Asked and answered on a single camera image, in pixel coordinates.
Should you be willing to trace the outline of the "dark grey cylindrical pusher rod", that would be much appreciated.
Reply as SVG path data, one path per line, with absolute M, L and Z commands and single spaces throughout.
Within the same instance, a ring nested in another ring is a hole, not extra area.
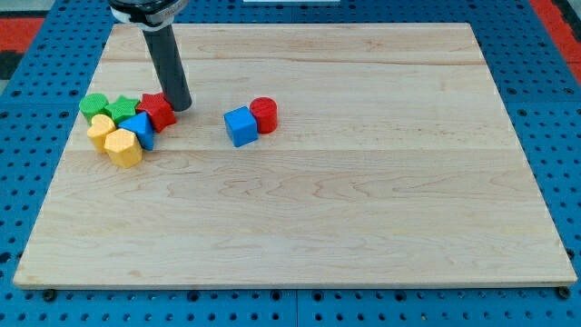
M 192 106 L 192 96 L 172 26 L 144 31 L 143 36 L 165 100 L 174 112 L 186 111 Z

